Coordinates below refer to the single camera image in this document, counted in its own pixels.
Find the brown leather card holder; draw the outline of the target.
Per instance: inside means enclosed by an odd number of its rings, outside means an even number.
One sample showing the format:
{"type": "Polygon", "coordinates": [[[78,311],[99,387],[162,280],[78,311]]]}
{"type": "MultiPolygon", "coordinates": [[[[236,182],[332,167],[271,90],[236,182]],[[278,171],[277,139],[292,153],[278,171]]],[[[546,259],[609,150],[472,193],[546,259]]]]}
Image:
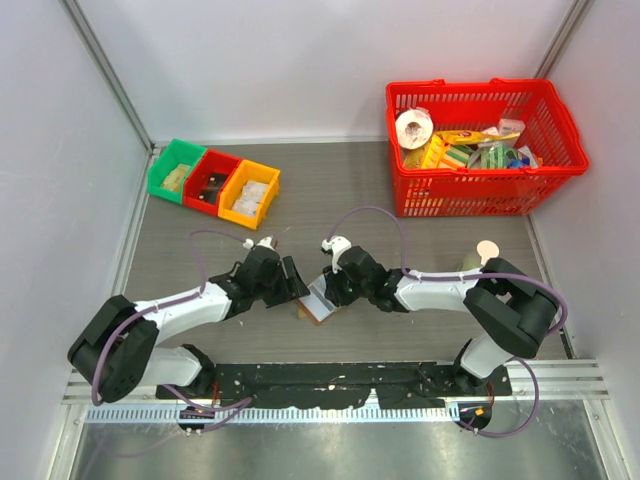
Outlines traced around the brown leather card holder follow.
{"type": "Polygon", "coordinates": [[[305,315],[315,324],[323,324],[338,311],[338,307],[325,297],[326,281],[323,276],[318,277],[307,288],[309,294],[299,298],[297,302],[305,315]]]}

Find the silver white card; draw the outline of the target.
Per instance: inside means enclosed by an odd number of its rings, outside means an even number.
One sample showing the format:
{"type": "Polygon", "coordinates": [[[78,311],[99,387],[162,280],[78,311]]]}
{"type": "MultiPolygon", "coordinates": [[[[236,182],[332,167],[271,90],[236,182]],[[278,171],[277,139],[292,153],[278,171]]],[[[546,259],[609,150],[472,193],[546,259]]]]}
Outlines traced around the silver white card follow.
{"type": "Polygon", "coordinates": [[[255,218],[260,207],[260,203],[253,199],[239,198],[233,204],[232,210],[240,215],[255,218]]]}

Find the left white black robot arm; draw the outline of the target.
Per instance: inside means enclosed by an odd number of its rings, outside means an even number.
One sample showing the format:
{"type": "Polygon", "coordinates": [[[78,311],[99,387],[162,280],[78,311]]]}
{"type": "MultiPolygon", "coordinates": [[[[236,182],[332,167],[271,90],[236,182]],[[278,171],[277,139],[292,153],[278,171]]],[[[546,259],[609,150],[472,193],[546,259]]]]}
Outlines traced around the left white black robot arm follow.
{"type": "Polygon", "coordinates": [[[253,247],[231,271],[194,289],[154,301],[115,295],[100,307],[67,353],[90,384],[96,405],[124,399],[138,387],[161,396],[202,398],[212,394],[216,367],[191,344],[162,342],[205,324],[243,314],[254,303],[271,308],[309,294],[294,260],[270,247],[253,247]]]}

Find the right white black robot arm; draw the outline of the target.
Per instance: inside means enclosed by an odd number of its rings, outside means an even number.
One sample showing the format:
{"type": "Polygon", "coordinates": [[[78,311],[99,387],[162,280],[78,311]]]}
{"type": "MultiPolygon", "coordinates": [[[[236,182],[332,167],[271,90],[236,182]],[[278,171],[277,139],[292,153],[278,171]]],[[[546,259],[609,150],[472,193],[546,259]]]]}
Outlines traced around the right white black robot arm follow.
{"type": "Polygon", "coordinates": [[[560,307],[543,283],[502,258],[479,269],[427,274],[387,269],[342,238],[325,241],[322,250],[331,256],[323,296],[333,310],[365,299],[387,313],[459,311],[477,321],[483,334],[466,342],[451,371],[453,386],[465,395],[477,393],[512,358],[534,358],[560,307]]]}

